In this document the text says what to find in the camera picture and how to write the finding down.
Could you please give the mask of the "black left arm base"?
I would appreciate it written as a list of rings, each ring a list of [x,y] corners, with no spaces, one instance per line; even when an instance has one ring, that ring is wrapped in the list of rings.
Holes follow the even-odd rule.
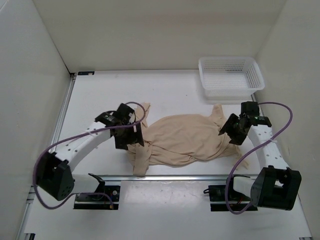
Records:
[[[84,187],[76,191],[74,199],[74,210],[108,210],[119,209],[121,186],[116,183],[106,183],[100,176],[88,173],[80,180]]]

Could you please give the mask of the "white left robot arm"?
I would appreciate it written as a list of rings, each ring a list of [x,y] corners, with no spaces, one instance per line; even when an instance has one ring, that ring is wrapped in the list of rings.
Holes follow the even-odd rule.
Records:
[[[66,201],[74,194],[86,194],[93,200],[100,200],[105,194],[104,181],[93,173],[73,174],[77,165],[100,144],[114,139],[115,148],[127,150],[128,145],[143,145],[141,122],[146,116],[121,103],[117,110],[99,114],[93,123],[79,135],[60,140],[59,147],[49,148],[40,154],[33,169],[32,184],[41,188],[57,201]]]

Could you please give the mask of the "beige trousers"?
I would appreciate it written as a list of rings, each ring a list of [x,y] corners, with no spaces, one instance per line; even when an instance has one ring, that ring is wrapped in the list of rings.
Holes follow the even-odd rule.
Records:
[[[134,110],[141,121],[143,144],[128,145],[126,153],[133,175],[143,177],[154,165],[178,168],[222,157],[242,157],[239,146],[231,144],[227,134],[219,134],[227,121],[220,103],[213,106],[209,116],[171,115],[148,125],[150,106],[144,102]]]

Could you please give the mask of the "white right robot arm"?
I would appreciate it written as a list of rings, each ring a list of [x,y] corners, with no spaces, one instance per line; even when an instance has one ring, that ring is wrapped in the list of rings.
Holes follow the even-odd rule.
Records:
[[[239,118],[233,113],[219,132],[220,135],[227,134],[231,144],[241,145],[249,138],[254,146],[236,162],[226,180],[225,204],[234,215],[240,215],[250,207],[290,211],[295,205],[302,176],[299,171],[292,170],[281,156],[275,142],[277,135],[272,133],[271,124],[266,121],[263,116]],[[256,153],[261,168],[256,179],[234,175],[240,163],[252,153]],[[242,194],[250,201],[241,210],[235,211],[229,199],[236,200]]]

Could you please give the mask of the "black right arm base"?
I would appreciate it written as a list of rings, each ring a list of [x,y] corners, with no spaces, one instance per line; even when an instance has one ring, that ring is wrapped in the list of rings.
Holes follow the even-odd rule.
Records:
[[[224,184],[209,185],[203,190],[204,195],[208,195],[211,212],[229,212],[229,208],[237,215],[248,205],[250,198],[234,190],[228,191],[229,208],[225,200],[226,186]]]

